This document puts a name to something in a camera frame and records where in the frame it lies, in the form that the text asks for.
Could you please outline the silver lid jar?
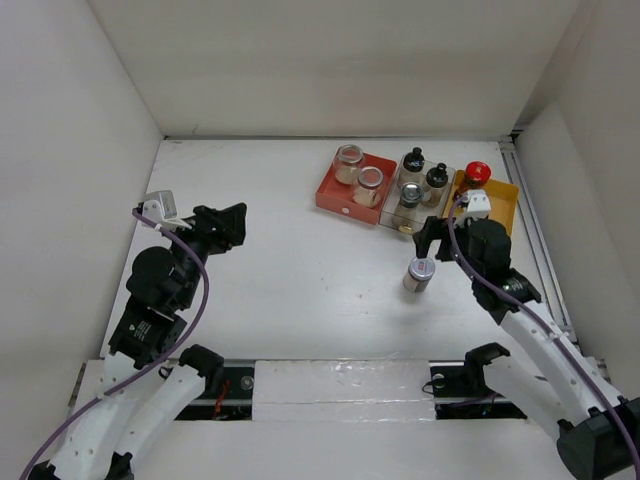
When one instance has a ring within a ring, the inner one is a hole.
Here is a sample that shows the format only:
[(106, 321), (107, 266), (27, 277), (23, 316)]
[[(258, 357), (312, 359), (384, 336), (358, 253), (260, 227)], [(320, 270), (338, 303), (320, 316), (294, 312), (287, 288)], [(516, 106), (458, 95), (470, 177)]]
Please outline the silver lid jar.
[(414, 257), (406, 270), (403, 277), (403, 286), (412, 293), (422, 293), (433, 279), (436, 271), (436, 265), (432, 258)]

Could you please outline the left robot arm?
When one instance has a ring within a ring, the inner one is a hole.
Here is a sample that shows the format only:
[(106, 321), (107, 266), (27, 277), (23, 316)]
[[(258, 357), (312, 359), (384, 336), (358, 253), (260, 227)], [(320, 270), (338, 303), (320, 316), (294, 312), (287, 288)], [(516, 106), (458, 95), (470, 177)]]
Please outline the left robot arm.
[[(191, 322), (179, 314), (197, 292), (209, 296), (208, 258), (244, 243), (246, 204), (223, 210), (201, 205), (180, 218), (161, 202), (146, 200), (132, 214), (171, 244), (149, 247), (134, 259), (129, 299), (108, 343), (100, 386), (37, 450), (24, 479), (132, 479), (177, 415), (223, 388), (223, 357), (197, 344), (183, 348), (204, 311), (197, 310)], [(179, 348), (177, 364), (147, 397), (156, 373)]]

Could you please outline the red lid sauce jar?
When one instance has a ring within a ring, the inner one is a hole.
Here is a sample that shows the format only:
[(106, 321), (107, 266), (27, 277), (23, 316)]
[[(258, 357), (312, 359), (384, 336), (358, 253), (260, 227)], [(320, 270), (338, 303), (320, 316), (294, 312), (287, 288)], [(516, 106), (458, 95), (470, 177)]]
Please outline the red lid sauce jar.
[(461, 183), (456, 189), (455, 198), (465, 194), (469, 190), (481, 189), (491, 177), (491, 168), (484, 162), (470, 162), (465, 170)]

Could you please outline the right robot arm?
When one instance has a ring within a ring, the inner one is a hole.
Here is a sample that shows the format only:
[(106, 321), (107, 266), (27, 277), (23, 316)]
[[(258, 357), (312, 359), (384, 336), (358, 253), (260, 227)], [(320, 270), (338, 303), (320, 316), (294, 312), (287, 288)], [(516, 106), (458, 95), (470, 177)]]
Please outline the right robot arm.
[(554, 322), (533, 284), (511, 265), (511, 239), (490, 219), (430, 216), (413, 241), (425, 258), (454, 261), (469, 277), (476, 302), (513, 338), (537, 368), (522, 368), (497, 342), (465, 354), (453, 375), (433, 387), (453, 385), (467, 397), (502, 396), (555, 442), (576, 479), (606, 479), (639, 467), (639, 401), (626, 398), (601, 376)]

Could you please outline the glass jar of rice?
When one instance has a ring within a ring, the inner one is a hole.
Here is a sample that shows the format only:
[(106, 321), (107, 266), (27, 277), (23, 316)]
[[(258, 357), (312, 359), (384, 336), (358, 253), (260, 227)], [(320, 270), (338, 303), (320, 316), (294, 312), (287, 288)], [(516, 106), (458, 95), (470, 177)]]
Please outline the glass jar of rice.
[(362, 149), (353, 144), (338, 148), (333, 160), (334, 178), (343, 185), (352, 185), (364, 162)]

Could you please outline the black knob lid shaker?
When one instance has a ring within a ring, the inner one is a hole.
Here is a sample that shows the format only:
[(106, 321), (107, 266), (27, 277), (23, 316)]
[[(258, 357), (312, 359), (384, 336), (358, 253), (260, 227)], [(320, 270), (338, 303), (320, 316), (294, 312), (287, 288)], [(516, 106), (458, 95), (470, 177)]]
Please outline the black knob lid shaker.
[(412, 182), (420, 184), (422, 182), (422, 171), (425, 165), (425, 158), (420, 147), (414, 147), (403, 156), (398, 173), (397, 186), (401, 188), (404, 184)]

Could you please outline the black faceted lid jar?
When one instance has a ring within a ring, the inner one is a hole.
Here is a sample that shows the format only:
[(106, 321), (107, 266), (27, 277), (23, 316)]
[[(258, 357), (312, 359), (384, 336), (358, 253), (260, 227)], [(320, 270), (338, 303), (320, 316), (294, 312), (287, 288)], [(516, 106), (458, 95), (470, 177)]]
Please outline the black faceted lid jar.
[(438, 163), (435, 167), (430, 168), (425, 174), (422, 203), (426, 207), (436, 207), (441, 200), (448, 181), (449, 176), (445, 163)]

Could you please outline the black silver lid shaker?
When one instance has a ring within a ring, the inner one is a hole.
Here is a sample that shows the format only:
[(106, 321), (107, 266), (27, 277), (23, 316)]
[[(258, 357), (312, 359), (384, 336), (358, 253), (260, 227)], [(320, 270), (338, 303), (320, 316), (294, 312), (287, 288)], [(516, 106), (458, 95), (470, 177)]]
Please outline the black silver lid shaker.
[(412, 229), (417, 207), (423, 196), (423, 189), (418, 183), (407, 182), (400, 187), (399, 200), (392, 218), (392, 223), (398, 230)]

